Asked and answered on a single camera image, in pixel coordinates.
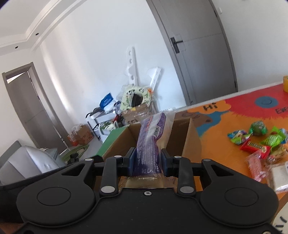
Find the door handle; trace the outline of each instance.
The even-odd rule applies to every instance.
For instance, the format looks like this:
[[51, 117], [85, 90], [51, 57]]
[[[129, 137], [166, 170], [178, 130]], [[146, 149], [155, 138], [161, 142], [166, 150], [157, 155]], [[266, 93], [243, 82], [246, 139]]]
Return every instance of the door handle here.
[[176, 54], [180, 53], [177, 44], [178, 44], [178, 43], [183, 43], [183, 40], [182, 40], [182, 41], [175, 41], [175, 38], [174, 38], [174, 37], [171, 37], [170, 39], [171, 39], [171, 42], [172, 42], [172, 45], [173, 45], [173, 47], [174, 47], [174, 49], [175, 49]]

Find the yellow container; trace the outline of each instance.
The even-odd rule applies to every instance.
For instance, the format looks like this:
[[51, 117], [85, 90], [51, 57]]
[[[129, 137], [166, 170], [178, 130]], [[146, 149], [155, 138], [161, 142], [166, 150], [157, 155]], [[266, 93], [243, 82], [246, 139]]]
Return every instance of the yellow container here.
[[283, 89], [286, 93], [288, 93], [288, 76], [283, 77]]

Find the blue circle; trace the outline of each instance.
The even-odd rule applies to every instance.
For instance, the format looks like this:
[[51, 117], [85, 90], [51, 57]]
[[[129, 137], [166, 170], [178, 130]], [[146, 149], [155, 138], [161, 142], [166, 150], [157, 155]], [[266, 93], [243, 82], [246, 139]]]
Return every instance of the blue circle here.
[[257, 98], [255, 100], [255, 104], [262, 108], [273, 108], [275, 106], [278, 106], [278, 101], [273, 97], [263, 96]]

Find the door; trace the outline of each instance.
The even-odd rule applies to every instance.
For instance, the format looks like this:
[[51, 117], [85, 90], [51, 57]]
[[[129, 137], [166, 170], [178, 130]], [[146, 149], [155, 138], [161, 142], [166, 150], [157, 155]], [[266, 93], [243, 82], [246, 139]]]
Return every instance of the door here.
[[173, 46], [190, 101], [236, 92], [233, 62], [209, 0], [152, 0]]
[[33, 87], [28, 72], [8, 83], [11, 101], [28, 134], [39, 148], [67, 149], [54, 128]]

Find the orange table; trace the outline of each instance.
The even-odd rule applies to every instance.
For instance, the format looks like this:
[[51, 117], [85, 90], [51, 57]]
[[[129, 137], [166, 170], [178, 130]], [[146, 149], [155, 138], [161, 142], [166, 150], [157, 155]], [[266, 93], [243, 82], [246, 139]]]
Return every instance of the orange table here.
[[[191, 107], [176, 114], [176, 118], [191, 117], [201, 139], [202, 158], [251, 176], [245, 158], [248, 152], [233, 144], [227, 134], [235, 130], [248, 131], [250, 125], [262, 120], [268, 130], [273, 126], [288, 129], [288, 93], [283, 85], [256, 90], [247, 94]], [[266, 136], [251, 139], [260, 142]]]

